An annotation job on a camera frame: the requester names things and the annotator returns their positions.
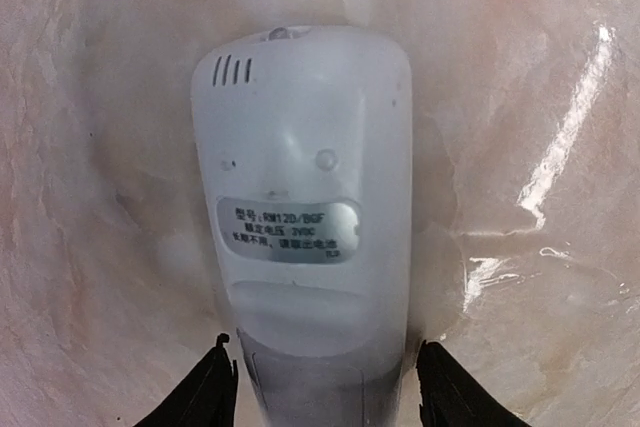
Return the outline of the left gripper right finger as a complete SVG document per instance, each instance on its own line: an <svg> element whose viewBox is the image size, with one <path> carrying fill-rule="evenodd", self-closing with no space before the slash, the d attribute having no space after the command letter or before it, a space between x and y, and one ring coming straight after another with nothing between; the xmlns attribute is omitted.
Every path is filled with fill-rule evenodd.
<svg viewBox="0 0 640 427"><path fill-rule="evenodd" d="M423 426L509 426L500 405L438 342L424 341L416 370Z"/></svg>

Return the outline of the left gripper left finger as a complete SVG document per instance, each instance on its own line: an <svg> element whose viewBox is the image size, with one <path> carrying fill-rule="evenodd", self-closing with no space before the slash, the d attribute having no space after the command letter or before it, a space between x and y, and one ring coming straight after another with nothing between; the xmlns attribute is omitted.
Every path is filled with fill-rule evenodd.
<svg viewBox="0 0 640 427"><path fill-rule="evenodd" d="M232 427L236 407L236 361L225 348L227 333L186 377L135 427Z"/></svg>

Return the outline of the white remote control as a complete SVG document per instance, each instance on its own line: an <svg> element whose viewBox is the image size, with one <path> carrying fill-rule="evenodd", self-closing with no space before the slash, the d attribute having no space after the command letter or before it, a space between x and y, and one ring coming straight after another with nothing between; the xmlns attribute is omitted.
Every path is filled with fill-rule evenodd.
<svg viewBox="0 0 640 427"><path fill-rule="evenodd" d="M290 26L197 64L218 265L270 426L390 426L408 319L412 75L386 36Z"/></svg>

